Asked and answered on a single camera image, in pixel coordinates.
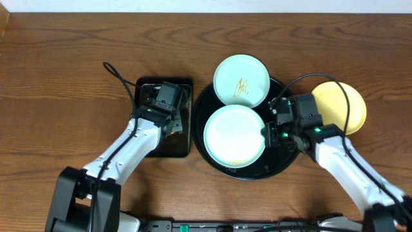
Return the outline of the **light blue plate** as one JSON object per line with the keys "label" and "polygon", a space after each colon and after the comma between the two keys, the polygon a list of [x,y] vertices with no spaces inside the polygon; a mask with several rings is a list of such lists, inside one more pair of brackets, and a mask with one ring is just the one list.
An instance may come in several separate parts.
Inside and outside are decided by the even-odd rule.
{"label": "light blue plate", "polygon": [[257,58],[245,54],[232,55],[218,65],[213,88],[225,105],[240,104],[254,108],[268,95],[270,75]]}
{"label": "light blue plate", "polygon": [[226,168],[244,168],[257,161],[265,150],[263,119],[242,105],[216,110],[206,122],[203,143],[207,153]]}

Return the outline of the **yellow plate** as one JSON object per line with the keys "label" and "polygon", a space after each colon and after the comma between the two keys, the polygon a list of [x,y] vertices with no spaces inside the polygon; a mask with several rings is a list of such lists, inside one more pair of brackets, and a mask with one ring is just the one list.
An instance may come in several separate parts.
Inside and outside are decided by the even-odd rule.
{"label": "yellow plate", "polygon": [[[366,103],[355,88],[343,82],[340,85],[344,88],[350,103],[350,116],[346,130],[346,134],[350,135],[364,124],[367,116]],[[348,107],[340,87],[333,81],[325,82],[314,88],[312,94],[315,97],[318,112],[322,116],[323,124],[335,124],[344,130]]]}

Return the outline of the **light blue plate top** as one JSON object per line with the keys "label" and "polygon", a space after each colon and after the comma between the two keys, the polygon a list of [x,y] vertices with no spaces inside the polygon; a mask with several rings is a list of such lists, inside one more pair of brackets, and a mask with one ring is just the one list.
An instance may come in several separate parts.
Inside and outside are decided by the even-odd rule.
{"label": "light blue plate top", "polygon": [[254,108],[268,95],[270,75],[257,58],[245,54],[232,55],[218,65],[213,88],[225,105],[240,104]]}

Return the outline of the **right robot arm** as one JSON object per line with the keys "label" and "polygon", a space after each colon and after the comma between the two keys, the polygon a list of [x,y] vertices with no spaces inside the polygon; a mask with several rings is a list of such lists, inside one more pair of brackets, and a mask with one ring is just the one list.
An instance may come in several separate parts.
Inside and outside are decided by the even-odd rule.
{"label": "right robot arm", "polygon": [[299,149],[329,172],[362,213],[362,231],[395,231],[397,225],[411,231],[411,197],[374,170],[336,125],[296,130],[269,122],[261,134],[269,148]]}

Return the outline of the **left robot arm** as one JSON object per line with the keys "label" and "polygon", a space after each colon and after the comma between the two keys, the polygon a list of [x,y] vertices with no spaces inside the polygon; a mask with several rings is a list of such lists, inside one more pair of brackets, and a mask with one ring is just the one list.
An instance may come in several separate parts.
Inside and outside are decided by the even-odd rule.
{"label": "left robot arm", "polygon": [[122,186],[139,163],[175,131],[179,109],[139,107],[124,132],[82,169],[57,178],[46,231],[138,231],[140,220],[120,210]]}

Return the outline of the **black rectangular tray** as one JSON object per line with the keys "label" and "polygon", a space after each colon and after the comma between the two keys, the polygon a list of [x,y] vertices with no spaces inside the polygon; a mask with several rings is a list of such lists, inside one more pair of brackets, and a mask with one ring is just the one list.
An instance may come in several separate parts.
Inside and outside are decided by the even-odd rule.
{"label": "black rectangular tray", "polygon": [[135,101],[138,106],[151,107],[164,81],[185,90],[185,106],[180,109],[183,133],[168,136],[147,157],[184,158],[191,149],[192,80],[188,77],[141,77],[136,81],[136,85],[141,89],[135,89]]}

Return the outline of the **black round tray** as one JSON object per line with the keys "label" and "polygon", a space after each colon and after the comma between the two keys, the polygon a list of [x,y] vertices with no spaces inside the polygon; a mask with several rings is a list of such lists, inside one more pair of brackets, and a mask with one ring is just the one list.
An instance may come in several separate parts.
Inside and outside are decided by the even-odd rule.
{"label": "black round tray", "polygon": [[266,148],[260,158],[244,168],[226,168],[214,161],[207,153],[204,145],[203,132],[209,117],[224,104],[214,92],[213,84],[209,84],[200,93],[192,107],[191,135],[194,144],[204,160],[219,172],[235,179],[258,180],[273,177],[287,169],[296,159],[299,151],[288,146]]}

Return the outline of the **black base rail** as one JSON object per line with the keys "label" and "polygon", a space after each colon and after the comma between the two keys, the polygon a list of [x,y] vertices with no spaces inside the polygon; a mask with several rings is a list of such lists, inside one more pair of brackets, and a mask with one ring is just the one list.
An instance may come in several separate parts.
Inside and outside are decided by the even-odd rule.
{"label": "black base rail", "polygon": [[143,221],[138,231],[143,232],[219,232],[219,231],[256,231],[274,226],[314,226],[314,222],[292,222],[291,220],[274,223],[247,222],[172,222],[170,220]]}

